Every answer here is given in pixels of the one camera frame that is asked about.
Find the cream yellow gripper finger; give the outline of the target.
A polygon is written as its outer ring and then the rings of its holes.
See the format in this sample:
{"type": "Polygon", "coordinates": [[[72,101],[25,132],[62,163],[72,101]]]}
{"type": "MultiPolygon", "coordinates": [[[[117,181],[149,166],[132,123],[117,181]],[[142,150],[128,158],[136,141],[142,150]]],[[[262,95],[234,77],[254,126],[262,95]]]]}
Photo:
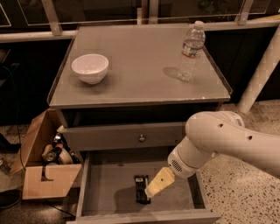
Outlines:
{"type": "Polygon", "coordinates": [[[145,188],[145,193],[149,198],[163,191],[175,181],[175,174],[169,167],[163,167],[155,178],[145,188]]]}

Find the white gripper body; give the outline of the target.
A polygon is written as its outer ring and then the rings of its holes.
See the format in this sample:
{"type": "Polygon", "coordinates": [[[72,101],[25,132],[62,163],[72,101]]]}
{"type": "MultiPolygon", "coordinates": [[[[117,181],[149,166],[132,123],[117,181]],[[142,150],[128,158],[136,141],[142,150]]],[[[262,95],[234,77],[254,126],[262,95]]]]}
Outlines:
{"type": "Polygon", "coordinates": [[[202,165],[216,157],[215,152],[199,150],[187,136],[172,150],[167,161],[172,172],[182,178],[190,178],[202,165]]]}

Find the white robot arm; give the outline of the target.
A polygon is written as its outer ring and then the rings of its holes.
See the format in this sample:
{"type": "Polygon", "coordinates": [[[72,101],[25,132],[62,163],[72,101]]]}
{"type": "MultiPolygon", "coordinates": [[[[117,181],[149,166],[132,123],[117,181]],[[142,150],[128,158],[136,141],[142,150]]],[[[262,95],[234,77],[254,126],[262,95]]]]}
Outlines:
{"type": "Polygon", "coordinates": [[[177,177],[191,177],[220,154],[239,158],[280,177],[280,136],[246,129],[242,118],[232,111],[205,111],[187,120],[184,139],[169,154],[168,165],[160,170],[144,192],[151,198],[177,177]]]}

